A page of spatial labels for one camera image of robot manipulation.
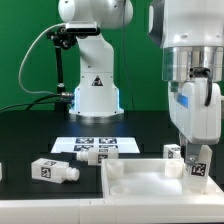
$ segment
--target green wall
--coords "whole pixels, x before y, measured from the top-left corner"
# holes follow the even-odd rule
[[[134,17],[125,28],[125,54],[133,86],[136,110],[168,110],[167,83],[162,81],[162,50],[147,37],[148,5],[151,0],[132,0]],[[39,95],[24,92],[18,84],[22,59],[36,37],[60,23],[58,0],[1,0],[0,21],[0,107],[32,102]],[[122,53],[122,30],[104,30],[115,50],[115,84],[120,88],[121,106],[132,109]],[[73,91],[79,83],[79,51],[63,52],[65,84]],[[29,90],[56,91],[53,43],[42,38],[25,65],[23,83]],[[37,106],[35,109],[46,109]]]

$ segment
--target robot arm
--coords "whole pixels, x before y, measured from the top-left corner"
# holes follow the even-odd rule
[[[130,0],[60,0],[58,9],[64,22],[94,21],[100,28],[108,29],[127,25],[133,15]]]
[[[222,0],[154,0],[149,36],[164,50],[163,80],[169,82],[169,111],[180,131],[188,165],[201,145],[221,134],[224,12]]]
[[[120,119],[124,111],[113,83],[113,48],[97,30],[128,24],[133,15],[130,0],[60,0],[59,14],[67,32],[77,33],[80,49],[80,84],[71,116],[88,123]]]

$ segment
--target table surface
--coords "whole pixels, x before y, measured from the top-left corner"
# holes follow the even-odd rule
[[[57,137],[134,137],[140,154],[121,158],[161,158],[163,145],[178,144],[168,112],[130,111],[121,121],[83,124],[53,111],[7,111],[0,114],[0,124],[0,199],[6,200],[102,197],[100,167],[76,161],[74,154],[50,153]],[[62,184],[33,180],[31,163],[39,158],[69,162],[80,170],[79,180]]]

